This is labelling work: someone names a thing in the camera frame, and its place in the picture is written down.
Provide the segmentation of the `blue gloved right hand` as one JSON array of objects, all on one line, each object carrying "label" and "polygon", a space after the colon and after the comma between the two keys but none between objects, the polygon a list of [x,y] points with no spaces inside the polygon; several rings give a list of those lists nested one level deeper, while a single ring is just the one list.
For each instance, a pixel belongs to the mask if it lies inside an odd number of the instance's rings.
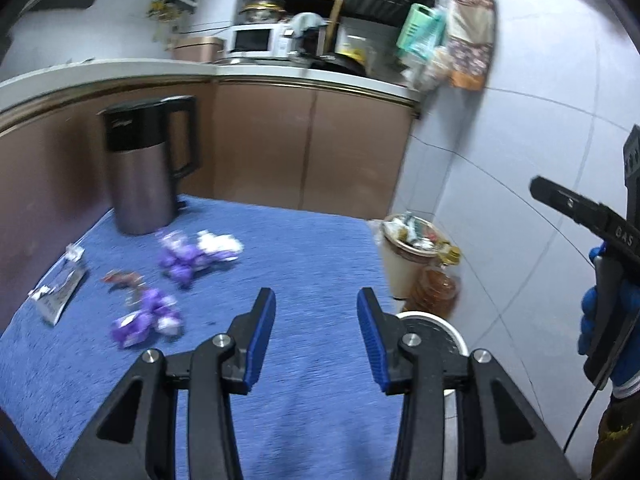
[{"label": "blue gloved right hand", "polygon": [[[581,356],[587,354],[594,334],[597,299],[596,286],[588,289],[582,297],[582,319],[578,338],[578,353]],[[632,314],[638,313],[639,287],[623,280],[618,288],[616,308]],[[627,399],[639,392],[639,361],[639,323],[636,323],[611,374],[615,399]]]}]

